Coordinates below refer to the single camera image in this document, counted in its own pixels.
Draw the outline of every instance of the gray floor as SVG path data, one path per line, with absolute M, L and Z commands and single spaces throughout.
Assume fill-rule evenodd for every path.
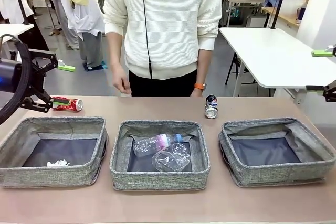
M 67 50 L 66 41 L 63 35 L 49 36 L 51 32 L 51 21 L 47 10 L 42 8 L 38 12 L 43 13 L 38 17 L 37 24 L 50 48 L 55 51 L 58 59 L 62 59 L 67 65 L 75 66 L 75 72 L 52 70 L 48 72 L 45 88 L 50 95 L 120 95 L 112 86 L 112 74 L 109 69 L 85 72 L 79 51 Z M 103 38 L 104 60 L 109 63 L 107 42 Z M 208 84 L 204 96 L 214 94 L 218 97 L 231 97 L 235 85 L 235 75 L 231 74 L 228 85 L 225 85 L 227 73 L 233 57 L 233 51 L 221 34 L 218 35 L 213 53 L 213 60 L 209 67 L 206 83 Z M 244 76 L 243 82 L 253 81 L 252 77 Z M 258 87 L 257 84 L 244 85 L 240 95 L 243 97 L 267 97 L 268 90 Z M 0 108 L 10 99 L 12 95 L 0 92 Z M 321 128 L 323 134 L 336 146 L 334 135 L 336 130 Z

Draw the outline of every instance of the white lab coat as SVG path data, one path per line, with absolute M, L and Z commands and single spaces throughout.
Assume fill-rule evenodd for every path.
M 29 8 L 27 0 L 21 0 L 26 16 L 33 14 Z M 18 0 L 0 0 L 0 12 L 4 19 L 9 19 L 12 24 L 22 24 L 24 22 Z
M 68 27 L 76 31 L 83 40 L 82 33 L 91 33 L 95 36 L 103 33 L 105 24 L 97 0 L 88 0 L 88 5 L 75 4 L 71 7 L 70 0 L 61 0 L 68 17 Z

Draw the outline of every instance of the black pants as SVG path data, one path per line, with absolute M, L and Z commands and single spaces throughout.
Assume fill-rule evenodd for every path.
M 18 36 L 19 39 L 23 43 L 27 44 L 29 49 L 49 51 L 47 43 L 44 40 L 44 37 L 34 20 L 34 16 L 30 15 L 29 17 L 27 17 L 27 20 L 30 24 L 33 24 L 34 27 L 28 31 L 25 31 L 23 34 L 20 34 Z
M 185 76 L 155 80 L 136 76 L 129 71 L 133 97 L 189 97 L 194 90 L 197 70 Z

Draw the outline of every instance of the white wall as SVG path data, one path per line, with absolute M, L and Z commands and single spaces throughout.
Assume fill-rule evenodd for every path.
M 313 49 L 336 44 L 335 17 L 336 0 L 309 0 L 297 38 Z M 302 109 L 316 125 L 336 125 L 336 103 L 326 103 L 324 97 L 308 94 Z

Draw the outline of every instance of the blue bottle cap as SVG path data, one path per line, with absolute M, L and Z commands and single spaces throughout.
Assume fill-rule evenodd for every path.
M 176 134 L 176 139 L 177 139 L 177 141 L 179 143 L 181 143 L 182 142 L 182 136 L 181 136 L 181 134 Z

